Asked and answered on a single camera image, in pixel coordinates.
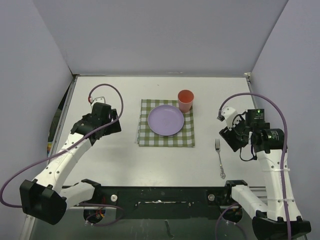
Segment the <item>silver metal fork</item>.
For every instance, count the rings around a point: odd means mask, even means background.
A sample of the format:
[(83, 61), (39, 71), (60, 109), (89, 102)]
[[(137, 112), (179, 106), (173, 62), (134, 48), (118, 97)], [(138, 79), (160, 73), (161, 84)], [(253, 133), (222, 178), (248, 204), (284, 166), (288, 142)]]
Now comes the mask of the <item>silver metal fork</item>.
[(224, 171), (224, 168), (223, 168), (221, 154), (220, 154), (220, 152), (221, 152), (221, 144), (220, 144), (220, 139), (219, 138), (215, 139), (214, 147), (215, 147), (215, 151), (217, 152), (218, 159), (219, 159), (220, 177), (222, 179), (225, 179), (226, 174), (225, 174), (225, 171)]

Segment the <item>purple plastic plate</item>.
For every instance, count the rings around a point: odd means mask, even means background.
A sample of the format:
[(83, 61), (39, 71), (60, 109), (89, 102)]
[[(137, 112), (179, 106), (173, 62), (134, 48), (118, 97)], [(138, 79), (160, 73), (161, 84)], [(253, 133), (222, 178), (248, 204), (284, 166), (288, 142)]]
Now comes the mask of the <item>purple plastic plate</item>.
[(147, 123), (155, 134), (172, 136), (183, 128), (185, 119), (183, 113), (177, 107), (165, 104), (150, 111)]

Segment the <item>orange plastic cup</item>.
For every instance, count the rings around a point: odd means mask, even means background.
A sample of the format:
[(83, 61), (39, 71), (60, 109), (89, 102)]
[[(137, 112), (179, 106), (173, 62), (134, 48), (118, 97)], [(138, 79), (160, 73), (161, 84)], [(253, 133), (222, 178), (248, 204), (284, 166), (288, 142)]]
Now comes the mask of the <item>orange plastic cup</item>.
[(177, 99), (180, 111), (182, 113), (187, 113), (193, 105), (194, 94), (192, 91), (184, 89), (178, 93)]

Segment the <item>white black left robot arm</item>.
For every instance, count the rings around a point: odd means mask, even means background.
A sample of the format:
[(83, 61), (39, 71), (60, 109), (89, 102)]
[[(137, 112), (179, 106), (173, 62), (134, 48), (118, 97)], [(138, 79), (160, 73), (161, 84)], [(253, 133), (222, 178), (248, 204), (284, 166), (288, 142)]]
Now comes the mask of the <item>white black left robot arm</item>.
[(100, 138), (121, 131), (116, 109), (96, 102), (91, 112), (76, 122), (58, 155), (32, 181), (24, 180), (19, 187), (25, 214), (51, 225), (57, 224), (67, 209), (88, 202), (95, 206), (102, 199), (101, 184), (83, 179), (73, 186), (63, 185), (80, 158)]

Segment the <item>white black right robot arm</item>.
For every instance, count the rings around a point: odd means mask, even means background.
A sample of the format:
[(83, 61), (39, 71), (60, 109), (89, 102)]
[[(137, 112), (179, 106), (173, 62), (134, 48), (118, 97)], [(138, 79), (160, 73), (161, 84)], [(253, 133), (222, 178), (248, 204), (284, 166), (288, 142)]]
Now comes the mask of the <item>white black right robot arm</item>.
[(219, 111), (218, 117), (226, 122), (219, 134), (234, 152), (251, 146), (261, 166), (267, 196), (267, 203), (263, 203), (245, 183), (234, 180), (222, 192), (223, 200), (230, 205), (237, 202), (242, 206), (252, 219), (258, 240), (295, 240), (310, 233), (311, 223), (303, 219), (293, 195), (288, 154), (283, 151), (284, 131), (270, 127), (263, 109), (238, 113), (226, 106)]

